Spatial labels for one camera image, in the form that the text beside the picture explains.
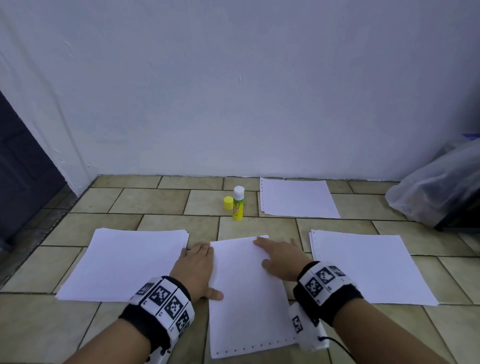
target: hand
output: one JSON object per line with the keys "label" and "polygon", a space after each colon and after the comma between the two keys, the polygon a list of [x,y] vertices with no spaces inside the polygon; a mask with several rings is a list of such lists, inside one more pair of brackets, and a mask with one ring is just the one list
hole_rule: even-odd
{"label": "hand", "polygon": [[185,286],[192,303],[201,297],[209,300],[223,300],[223,293],[208,287],[208,281],[213,271],[213,247],[210,243],[197,243],[189,251],[183,248],[180,257],[170,272]]}
{"label": "hand", "polygon": [[265,270],[282,280],[295,282],[302,269],[312,260],[301,250],[294,239],[290,239],[290,244],[257,237],[253,241],[256,246],[263,248],[270,260],[265,259],[262,267]]}

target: glue stick label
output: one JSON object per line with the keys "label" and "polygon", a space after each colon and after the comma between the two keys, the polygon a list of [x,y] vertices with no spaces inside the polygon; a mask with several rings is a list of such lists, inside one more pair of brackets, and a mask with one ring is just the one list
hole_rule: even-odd
{"label": "glue stick label", "polygon": [[233,219],[240,221],[243,218],[243,200],[233,199]]}

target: paper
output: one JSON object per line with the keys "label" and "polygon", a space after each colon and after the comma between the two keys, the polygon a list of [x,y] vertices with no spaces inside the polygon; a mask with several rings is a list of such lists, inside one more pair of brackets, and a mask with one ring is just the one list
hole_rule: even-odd
{"label": "paper", "polygon": [[224,294],[222,301],[209,301],[213,359],[296,343],[285,288],[263,269],[268,254],[253,245],[255,239],[211,243],[215,255],[210,287]]}
{"label": "paper", "polygon": [[398,235],[313,230],[315,260],[337,265],[370,303],[438,305]]}
{"label": "paper", "polygon": [[59,300],[127,302],[152,277],[167,276],[187,246],[176,231],[97,229],[57,293]]}
{"label": "paper", "polygon": [[340,218],[325,181],[260,179],[260,209],[275,216]]}

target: tile floor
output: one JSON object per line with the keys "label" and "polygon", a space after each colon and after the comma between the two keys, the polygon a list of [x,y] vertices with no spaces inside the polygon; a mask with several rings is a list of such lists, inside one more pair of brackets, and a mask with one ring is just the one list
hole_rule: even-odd
{"label": "tile floor", "polygon": [[[391,182],[328,181],[342,219],[283,218],[258,208],[258,178],[100,176],[75,201],[63,190],[45,205],[17,237],[10,266],[28,259],[12,275],[0,269],[0,363],[60,363],[111,323],[124,303],[57,301],[54,294],[86,251],[93,232],[106,227],[124,230],[176,230],[196,241],[268,234],[276,240],[295,238],[309,254],[310,229],[359,234],[399,234],[419,267],[438,307],[377,305],[393,320],[451,363],[477,363],[480,357],[480,239],[439,233],[392,210],[384,194]],[[245,186],[245,218],[233,222],[222,199],[236,185]],[[293,298],[293,284],[285,284]],[[170,363],[212,363],[208,341],[208,303],[195,305],[195,321]],[[318,363],[352,361],[335,345],[327,351],[301,352],[285,347],[218,360],[225,363]]]}

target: dark door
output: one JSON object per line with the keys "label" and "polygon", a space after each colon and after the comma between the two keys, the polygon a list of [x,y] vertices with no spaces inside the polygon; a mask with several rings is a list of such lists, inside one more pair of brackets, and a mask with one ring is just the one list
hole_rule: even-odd
{"label": "dark door", "polygon": [[64,184],[0,92],[0,238],[14,235]]}

